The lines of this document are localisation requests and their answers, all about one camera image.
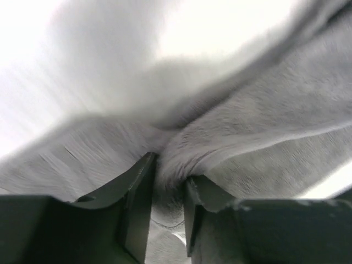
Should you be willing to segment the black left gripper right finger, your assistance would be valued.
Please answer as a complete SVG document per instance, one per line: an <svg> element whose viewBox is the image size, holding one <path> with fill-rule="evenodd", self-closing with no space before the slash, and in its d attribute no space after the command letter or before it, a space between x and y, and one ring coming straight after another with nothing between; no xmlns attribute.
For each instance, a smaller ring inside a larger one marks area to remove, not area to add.
<svg viewBox="0 0 352 264"><path fill-rule="evenodd" d="M323 200L244 200L191 177L184 219L193 263L351 263L350 190Z"/></svg>

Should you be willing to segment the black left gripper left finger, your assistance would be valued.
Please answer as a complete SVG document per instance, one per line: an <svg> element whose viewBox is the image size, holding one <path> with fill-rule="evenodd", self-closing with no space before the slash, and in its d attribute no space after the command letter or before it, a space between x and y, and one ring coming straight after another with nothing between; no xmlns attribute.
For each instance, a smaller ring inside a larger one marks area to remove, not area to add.
<svg viewBox="0 0 352 264"><path fill-rule="evenodd" d="M75 202L1 196L1 263L144 263L156 159Z"/></svg>

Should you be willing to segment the grey towel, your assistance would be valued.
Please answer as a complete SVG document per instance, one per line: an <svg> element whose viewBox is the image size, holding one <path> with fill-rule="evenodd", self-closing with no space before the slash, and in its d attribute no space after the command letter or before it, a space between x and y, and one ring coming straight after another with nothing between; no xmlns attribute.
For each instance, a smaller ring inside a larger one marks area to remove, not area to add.
<svg viewBox="0 0 352 264"><path fill-rule="evenodd" d="M351 1L63 1L1 90L1 194L72 201L155 151L146 261L188 263L188 174L291 197L351 159Z"/></svg>

